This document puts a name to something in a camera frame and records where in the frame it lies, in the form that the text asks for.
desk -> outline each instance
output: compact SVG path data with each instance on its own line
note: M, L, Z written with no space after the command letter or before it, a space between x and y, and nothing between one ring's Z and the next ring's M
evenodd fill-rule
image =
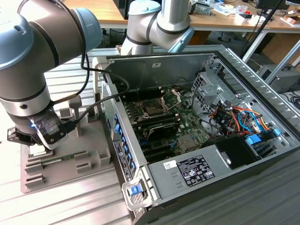
M65 0L69 8L88 8L95 14L102 28L126 28L127 20L124 20L115 6L113 0ZM237 0L232 5L248 6L249 11L256 15L257 9L248 3ZM225 16L212 10L213 15L191 15L191 26L195 30L207 31L235 31L235 32L252 32L253 25L248 23L237 25L234 23L234 15ZM250 47L243 60L247 61L254 53L267 33L300 33L300 29L295 29L280 20L280 16L275 15L274 20L269 22L265 29L260 33L256 41Z

warning label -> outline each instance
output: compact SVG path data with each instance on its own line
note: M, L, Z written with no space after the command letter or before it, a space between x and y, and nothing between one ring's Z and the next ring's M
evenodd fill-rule
M215 177L202 155L178 162L177 166L190 187Z

floor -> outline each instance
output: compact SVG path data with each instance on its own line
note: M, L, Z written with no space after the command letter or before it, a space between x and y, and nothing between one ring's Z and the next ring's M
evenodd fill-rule
M231 48L238 55L247 43L247 40L242 37L241 32L220 32L212 31L206 40L206 45L220 44L225 47ZM106 29L105 34L102 36L102 43L99 48L115 47L121 45L125 39L124 29ZM251 60L248 61L248 65L257 71L260 65L274 64L267 56L263 53L254 53L251 56Z

metal side panel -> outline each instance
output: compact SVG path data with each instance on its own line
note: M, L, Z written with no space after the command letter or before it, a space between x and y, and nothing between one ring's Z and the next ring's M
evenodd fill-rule
M116 49L97 49L92 57L117 54ZM80 57L45 73L52 99L74 93L83 85L86 72L80 69ZM92 87L82 94L83 107L94 102ZM59 105L68 107L68 103ZM14 124L0 105L0 141ZM21 192L20 145L0 143L0 224L110 224L131 225L115 168L94 173L58 185Z
M285 118L300 131L300 114L296 112L290 105L283 104L285 100L279 96L270 87L264 84L262 79L247 66L232 50L226 49L219 51L232 65L283 115ZM238 93L243 93L244 88L234 79L227 69L224 69L224 78L232 85Z

blue connector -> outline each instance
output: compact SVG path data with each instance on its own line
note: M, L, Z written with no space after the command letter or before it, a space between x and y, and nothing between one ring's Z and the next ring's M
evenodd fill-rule
M262 141L262 140L259 138L259 136L257 136L257 135L251 135L251 136L249 136L246 140L247 140L247 142L248 142L250 145L253 145L253 144L256 144L256 143L259 143L259 142Z
M126 144L126 139L125 139L125 137L122 137L122 143L123 143L123 144Z
M138 185L128 188L128 192L129 192L130 196L133 196L133 195L137 195L137 194L143 192L143 189L142 189L142 186L138 184Z
M131 160L132 160L131 153L128 154L127 160L128 160L128 162L131 162Z
M128 145L125 144L124 149L125 149L125 154L127 155L129 153L129 147L128 147Z
M277 136L281 135L281 131L280 131L278 128L274 129L273 132L274 132L274 134L276 134Z
M131 169L132 169L132 171L134 172L134 171L135 171L135 163L134 163L134 162L132 162L130 165L131 165Z
M114 132L117 134L120 130L120 124L117 124L116 127L114 128Z

